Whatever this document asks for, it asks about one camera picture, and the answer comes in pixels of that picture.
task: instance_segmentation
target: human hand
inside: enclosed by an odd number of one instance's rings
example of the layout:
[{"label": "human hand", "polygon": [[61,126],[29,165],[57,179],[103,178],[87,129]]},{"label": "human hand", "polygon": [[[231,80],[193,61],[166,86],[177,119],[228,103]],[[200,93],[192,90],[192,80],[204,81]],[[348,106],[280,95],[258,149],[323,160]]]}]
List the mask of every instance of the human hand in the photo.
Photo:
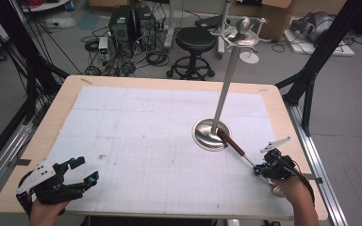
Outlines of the human hand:
[{"label": "human hand", "polygon": [[70,201],[54,205],[42,204],[38,199],[32,204],[30,226],[52,226],[58,219],[58,213],[64,209]]},{"label": "human hand", "polygon": [[319,226],[319,219],[307,186],[297,176],[284,180],[271,179],[283,189],[284,195],[293,206],[295,226]]},{"label": "human hand", "polygon": [[285,197],[292,205],[301,202],[312,203],[310,192],[299,177],[292,176],[288,179],[271,179],[271,181],[282,188]]}]

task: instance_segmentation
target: equipment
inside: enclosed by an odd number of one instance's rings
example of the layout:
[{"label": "equipment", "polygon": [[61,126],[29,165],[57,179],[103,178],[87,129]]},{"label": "equipment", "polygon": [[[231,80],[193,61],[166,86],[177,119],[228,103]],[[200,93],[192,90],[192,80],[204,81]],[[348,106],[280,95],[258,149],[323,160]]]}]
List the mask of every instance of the equipment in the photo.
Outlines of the equipment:
[{"label": "equipment", "polygon": [[99,56],[104,62],[110,61],[112,53],[107,36],[99,38]]},{"label": "equipment", "polygon": [[84,178],[82,183],[67,186],[63,184],[64,174],[69,167],[73,170],[84,163],[84,157],[72,158],[53,166],[43,160],[36,169],[26,174],[19,183],[16,198],[28,216],[31,214],[33,194],[42,204],[57,204],[80,199],[86,190],[95,186],[99,179],[98,171]]},{"label": "equipment", "polygon": [[[311,199],[314,204],[314,193],[313,188],[307,179],[298,171],[295,167],[295,162],[289,157],[289,155],[281,155],[281,152],[277,149],[280,145],[288,142],[290,137],[281,139],[278,141],[270,142],[264,149],[260,150],[261,153],[265,153],[264,160],[262,164],[255,165],[245,154],[245,152],[238,146],[238,144],[228,136],[221,128],[217,129],[217,135],[223,140],[223,142],[228,143],[233,147],[240,156],[243,156],[248,160],[248,162],[254,167],[255,175],[261,175],[263,178],[270,179],[287,179],[291,175],[298,176],[307,189],[310,192]],[[271,192],[276,196],[283,196],[282,189],[274,184],[271,184]]]},{"label": "equipment", "polygon": [[218,28],[221,26],[221,23],[222,23],[222,15],[204,18],[204,19],[195,21],[196,26],[203,27],[206,29]]},{"label": "equipment", "polygon": [[136,6],[135,18],[137,27],[137,38],[140,41],[140,47],[148,50],[156,49],[156,26],[155,15],[148,6]]},{"label": "equipment", "polygon": [[311,42],[318,43],[333,21],[334,18],[326,12],[309,12],[303,18],[293,20],[289,29],[291,31],[299,31]]},{"label": "equipment", "polygon": [[134,55],[132,45],[136,40],[134,17],[130,6],[116,6],[108,23],[117,54],[121,57]]}]

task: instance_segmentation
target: round metal base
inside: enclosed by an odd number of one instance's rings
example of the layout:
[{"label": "round metal base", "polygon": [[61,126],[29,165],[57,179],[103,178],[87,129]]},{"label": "round metal base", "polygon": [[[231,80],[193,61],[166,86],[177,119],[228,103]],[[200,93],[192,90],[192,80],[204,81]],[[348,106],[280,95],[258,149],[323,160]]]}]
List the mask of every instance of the round metal base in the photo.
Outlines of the round metal base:
[{"label": "round metal base", "polygon": [[[211,133],[213,119],[203,119],[193,126],[192,136],[199,147],[211,151],[218,152],[227,147],[227,143],[223,142],[217,134]],[[228,136],[231,137],[231,132],[222,121],[219,121],[218,128],[221,128]]]}]

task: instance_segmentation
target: chair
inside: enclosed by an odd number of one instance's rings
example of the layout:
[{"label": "chair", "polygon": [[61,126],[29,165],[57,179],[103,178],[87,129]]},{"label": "chair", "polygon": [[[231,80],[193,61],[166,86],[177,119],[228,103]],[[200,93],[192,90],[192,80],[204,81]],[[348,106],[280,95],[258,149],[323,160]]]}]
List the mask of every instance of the chair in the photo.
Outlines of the chair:
[{"label": "chair", "polygon": [[[213,77],[214,72],[210,65],[205,61],[201,54],[210,51],[216,45],[216,39],[210,32],[201,27],[182,28],[175,37],[175,41],[182,49],[188,51],[190,56],[184,56],[172,65],[167,71],[167,76],[172,77],[173,72],[180,75],[180,79],[200,79],[205,81],[205,77]],[[189,64],[183,64],[181,61],[189,59]],[[203,66],[197,65],[197,61],[201,61]]]}]

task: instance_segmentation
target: floor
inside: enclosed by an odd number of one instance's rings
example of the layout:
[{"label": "floor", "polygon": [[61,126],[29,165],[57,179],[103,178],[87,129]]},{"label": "floor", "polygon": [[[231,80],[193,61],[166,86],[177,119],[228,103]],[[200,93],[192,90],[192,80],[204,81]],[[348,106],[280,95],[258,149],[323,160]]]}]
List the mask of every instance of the floor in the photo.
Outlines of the floor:
[{"label": "floor", "polygon": [[[73,27],[56,29],[51,35],[79,71],[84,72],[89,64],[89,55],[81,38],[90,36],[93,30],[107,25],[107,13],[87,8],[71,13],[55,9],[39,15],[39,18],[49,15],[74,18]],[[195,15],[184,13],[182,21],[179,18],[175,21],[177,25],[187,26],[196,19]],[[66,72],[78,74],[47,35],[43,36],[55,64]],[[255,65],[239,61],[233,82],[275,84],[297,73],[310,57],[292,54],[287,46],[282,53],[273,50],[280,48],[272,43],[260,42],[256,46],[260,61]],[[316,80],[310,131],[349,225],[362,225],[362,44],[354,43],[351,48],[354,57],[332,56]],[[143,71],[136,70],[129,76],[169,79],[166,71],[179,57],[186,54],[174,44],[169,53],[168,65],[144,67],[141,68]],[[219,59],[215,49],[204,54],[204,58],[216,72],[214,77],[207,78],[207,82],[223,81],[229,56],[230,53],[226,53]],[[143,60],[137,66],[145,64],[146,61]],[[287,91],[288,88],[281,90],[282,93]],[[24,100],[25,92],[11,61],[0,61],[0,133]],[[10,172],[11,169],[8,168],[1,178],[0,189]],[[58,225],[79,225],[81,221],[80,216],[65,215],[59,218]],[[0,214],[0,225],[26,225],[27,222],[26,215]],[[260,221],[242,220],[240,225],[262,224]],[[292,223],[287,221],[282,222],[282,225]],[[322,221],[321,225],[332,225],[332,222]]]}]

